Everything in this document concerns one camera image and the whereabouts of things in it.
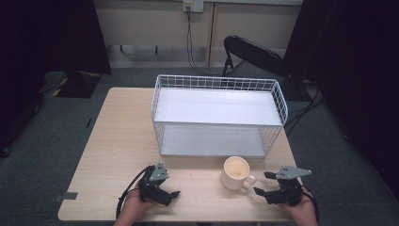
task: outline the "shelf top tier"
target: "shelf top tier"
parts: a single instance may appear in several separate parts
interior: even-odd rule
[[[271,92],[161,88],[155,122],[281,126]]]

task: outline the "cup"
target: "cup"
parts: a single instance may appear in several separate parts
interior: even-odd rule
[[[255,184],[256,177],[249,175],[249,164],[244,158],[232,156],[224,163],[220,182],[229,190],[239,190],[243,186]]]

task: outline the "chair backrest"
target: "chair backrest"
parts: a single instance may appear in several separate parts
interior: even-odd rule
[[[258,68],[275,73],[276,75],[284,77],[289,75],[284,66],[283,59],[275,52],[257,43],[239,36],[228,36],[224,39],[224,46],[230,60],[231,54],[233,54]]]

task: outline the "mug handle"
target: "mug handle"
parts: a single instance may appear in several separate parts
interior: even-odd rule
[[[254,175],[249,175],[246,180],[244,181],[244,185],[252,186],[256,183],[257,179]]]

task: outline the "wall outlet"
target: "wall outlet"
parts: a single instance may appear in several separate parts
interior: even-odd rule
[[[183,11],[203,12],[203,0],[183,0]]]

